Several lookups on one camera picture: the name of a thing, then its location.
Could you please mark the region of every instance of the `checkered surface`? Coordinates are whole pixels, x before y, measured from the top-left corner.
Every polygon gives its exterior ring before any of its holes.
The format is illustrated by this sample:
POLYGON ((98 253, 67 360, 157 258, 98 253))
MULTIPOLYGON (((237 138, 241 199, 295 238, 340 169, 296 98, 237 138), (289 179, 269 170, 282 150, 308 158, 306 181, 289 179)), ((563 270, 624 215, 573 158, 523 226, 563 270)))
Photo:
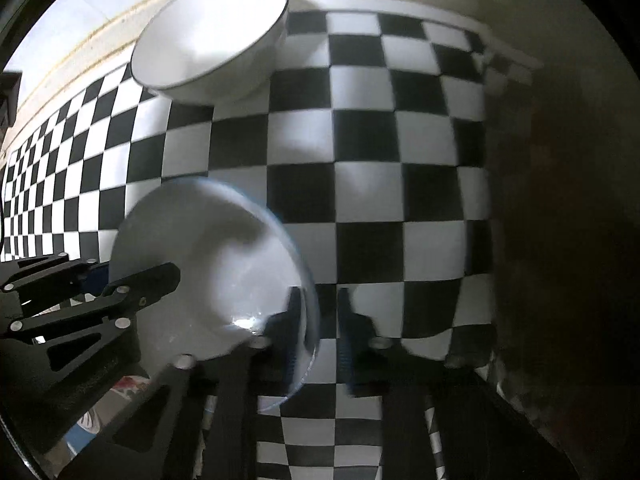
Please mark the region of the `checkered surface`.
POLYGON ((276 72, 240 102, 171 102, 128 65, 70 99, 10 155, 1 257, 105 261, 127 212, 165 180, 239 187, 283 221, 322 310, 309 384, 260 416, 258 476, 374 480, 379 407, 349 397, 337 372, 336 291, 415 354, 488 360, 483 47, 375 12, 292 12, 287 28, 276 72))

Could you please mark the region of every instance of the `bowl rim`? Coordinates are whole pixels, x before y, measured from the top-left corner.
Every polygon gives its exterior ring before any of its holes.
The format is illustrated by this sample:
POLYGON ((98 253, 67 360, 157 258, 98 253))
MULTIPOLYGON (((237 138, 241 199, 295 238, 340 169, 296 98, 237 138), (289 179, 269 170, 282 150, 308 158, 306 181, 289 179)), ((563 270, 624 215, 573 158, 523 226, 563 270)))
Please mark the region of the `bowl rim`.
POLYGON ((168 1, 166 4, 164 4, 164 6, 162 6, 162 9, 158 10, 158 12, 155 13, 155 15, 145 25, 145 28, 142 29, 142 32, 140 32, 140 35, 138 36, 138 38, 136 40, 136 44, 133 47, 133 51, 131 53, 131 59, 129 61, 130 66, 131 66, 131 76, 133 78, 133 81, 135 81, 140 86, 142 86, 142 88, 148 88, 148 89, 158 90, 158 91, 170 90, 170 89, 174 89, 174 88, 180 88, 181 86, 184 86, 184 85, 186 85, 188 83, 192 83, 194 81, 197 81, 198 79, 201 79, 204 76, 209 75, 212 72, 215 72, 216 70, 222 68, 223 66, 228 65, 229 63, 231 63, 234 60, 236 60, 238 57, 242 56, 242 54, 247 52, 249 49, 253 48, 262 38, 264 38, 267 34, 269 34, 273 30, 273 28, 277 25, 277 23, 282 19, 283 15, 286 14, 287 10, 289 9, 289 1, 290 0, 285 0, 284 6, 282 7, 282 12, 273 21, 273 23, 271 24, 271 27, 269 27, 267 29, 267 31, 265 31, 265 33, 261 34, 253 43, 251 43, 246 48, 240 50, 239 52, 236 52, 235 54, 233 54, 233 56, 229 57, 228 59, 225 59, 222 63, 219 63, 215 67, 210 68, 210 69, 208 69, 208 70, 206 70, 204 72, 201 72, 201 73, 199 73, 199 74, 197 74, 195 76, 192 76, 192 77, 187 78, 187 79, 183 79, 179 83, 174 83, 174 84, 170 84, 170 85, 156 85, 156 86, 150 86, 150 85, 144 84, 142 81, 140 81, 139 78, 136 77, 136 74, 134 72, 134 65, 133 65, 133 57, 135 56, 136 50, 138 49, 138 44, 140 43, 140 38, 142 38, 144 36, 146 30, 149 27, 151 27, 152 23, 155 22, 156 18, 158 18, 158 16, 160 16, 162 14, 162 12, 167 7, 169 7, 170 5, 174 4, 176 1, 178 1, 178 0, 170 0, 170 1, 168 1))

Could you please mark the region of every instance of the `screw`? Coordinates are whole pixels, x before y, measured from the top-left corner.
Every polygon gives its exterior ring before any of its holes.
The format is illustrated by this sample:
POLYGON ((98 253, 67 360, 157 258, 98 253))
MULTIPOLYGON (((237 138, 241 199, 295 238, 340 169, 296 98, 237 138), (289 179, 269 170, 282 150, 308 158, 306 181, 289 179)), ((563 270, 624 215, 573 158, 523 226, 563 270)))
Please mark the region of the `screw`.
POLYGON ((369 348, 373 348, 374 350, 386 350, 387 348, 391 348, 393 342, 388 337, 372 337, 369 340, 369 348))
POLYGON ((190 354, 182 354, 174 358, 174 366, 180 370, 190 370, 195 365, 196 358, 190 354))
POLYGON ((257 335, 249 340, 249 346, 255 350, 264 350, 271 344, 271 340, 263 335, 257 335))
POLYGON ((131 320, 128 317, 119 317, 116 319, 116 328, 124 330, 131 326, 131 320))

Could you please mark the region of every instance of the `white bowl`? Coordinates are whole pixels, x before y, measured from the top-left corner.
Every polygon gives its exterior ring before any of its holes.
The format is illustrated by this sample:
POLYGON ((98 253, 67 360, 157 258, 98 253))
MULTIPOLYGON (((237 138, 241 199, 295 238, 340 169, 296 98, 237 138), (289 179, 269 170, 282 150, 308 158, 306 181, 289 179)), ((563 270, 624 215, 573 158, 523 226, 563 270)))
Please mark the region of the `white bowl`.
POLYGON ((174 0, 138 38, 133 78, 180 102, 236 100, 273 72, 288 7, 289 0, 174 0))

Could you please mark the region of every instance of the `black and white checkerboard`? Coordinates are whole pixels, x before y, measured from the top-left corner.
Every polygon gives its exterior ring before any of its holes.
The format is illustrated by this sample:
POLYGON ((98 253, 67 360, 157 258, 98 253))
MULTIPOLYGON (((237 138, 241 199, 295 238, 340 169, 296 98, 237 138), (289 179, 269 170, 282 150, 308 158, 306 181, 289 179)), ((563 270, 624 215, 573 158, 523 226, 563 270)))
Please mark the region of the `black and white checkerboard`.
POLYGON ((487 361, 483 47, 460 28, 376 12, 292 12, 288 33, 271 80, 240 102, 173 103, 128 65, 70 99, 10 155, 1 257, 105 261, 124 216, 164 180, 239 187, 284 222, 322 309, 309 384, 260 416, 258 476, 374 480, 380 410, 337 374, 336 289, 416 354, 487 361))

